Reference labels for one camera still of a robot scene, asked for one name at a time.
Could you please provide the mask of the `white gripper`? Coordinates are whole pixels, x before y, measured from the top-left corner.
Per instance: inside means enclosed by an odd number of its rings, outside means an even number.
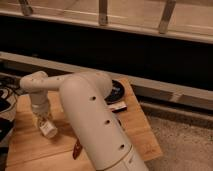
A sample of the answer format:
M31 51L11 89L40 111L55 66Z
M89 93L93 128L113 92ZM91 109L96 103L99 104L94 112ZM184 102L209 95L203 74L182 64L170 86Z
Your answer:
M49 113L50 103L46 91L31 93L30 100L32 112L36 115L33 115L33 123L36 128L39 128L40 126L39 118L37 116L46 117L47 120L51 122L53 121L53 116Z

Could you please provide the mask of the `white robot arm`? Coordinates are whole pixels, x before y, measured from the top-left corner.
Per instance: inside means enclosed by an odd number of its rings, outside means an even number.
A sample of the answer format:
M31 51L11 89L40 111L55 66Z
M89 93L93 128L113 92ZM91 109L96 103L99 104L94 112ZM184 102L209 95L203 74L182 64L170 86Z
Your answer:
M108 74L50 77L39 71L23 77L20 86L29 94L37 126L47 138L57 134L47 93L59 93L64 113L96 171L149 171L105 102L112 91Z

